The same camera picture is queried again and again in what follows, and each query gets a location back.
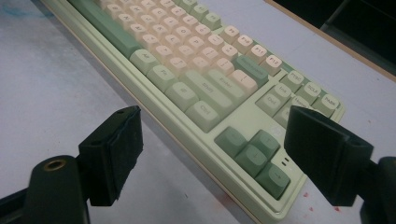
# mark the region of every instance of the white table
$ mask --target white table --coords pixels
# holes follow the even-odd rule
[[[396,156],[396,85],[262,0],[201,0],[244,34],[339,97],[341,125]],[[136,105],[37,1],[0,0],[0,198],[31,170],[78,144],[111,113]],[[251,223],[252,220],[144,111],[145,147],[120,200],[90,207],[101,223]],[[361,199],[334,208],[308,180],[281,223],[359,223]]]

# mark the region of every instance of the keycap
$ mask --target keycap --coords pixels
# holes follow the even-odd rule
[[[233,127],[225,129],[215,139],[215,142],[232,158],[235,158],[242,148],[248,143],[245,137]]]
[[[183,82],[175,83],[166,90],[165,94],[182,111],[186,111],[199,100],[195,92]]]
[[[256,180],[276,199],[279,199],[290,182],[289,177],[272,163],[262,170]]]
[[[161,64],[148,71],[148,79],[162,92],[177,82],[175,74]]]
[[[220,122],[219,114],[204,101],[199,101],[191,106],[186,111],[186,115],[205,133],[208,133]]]
[[[265,155],[253,145],[247,145],[236,156],[236,162],[251,176],[256,176],[267,163]]]

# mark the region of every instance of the spacebar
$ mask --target spacebar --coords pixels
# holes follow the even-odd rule
[[[140,44],[92,0],[68,0],[110,43],[129,59]]]

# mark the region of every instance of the keyboard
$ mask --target keyboard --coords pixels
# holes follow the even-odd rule
[[[290,106],[338,122],[339,99],[196,0],[42,2],[256,222],[285,217]]]

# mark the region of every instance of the red stain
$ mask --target red stain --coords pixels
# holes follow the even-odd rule
[[[219,196],[219,203],[217,203],[215,207],[216,209],[223,209],[230,205],[234,205],[234,201],[230,196],[228,196],[228,194],[224,193]]]

